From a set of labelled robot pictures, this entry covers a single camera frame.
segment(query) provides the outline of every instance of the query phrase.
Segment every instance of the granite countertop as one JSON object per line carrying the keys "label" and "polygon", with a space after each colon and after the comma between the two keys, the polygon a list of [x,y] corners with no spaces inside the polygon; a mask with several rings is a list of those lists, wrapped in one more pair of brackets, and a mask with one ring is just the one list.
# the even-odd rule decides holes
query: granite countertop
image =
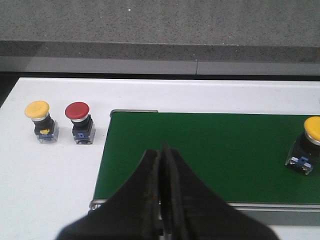
{"label": "granite countertop", "polygon": [[0,56],[320,63],[320,1],[0,0]]}

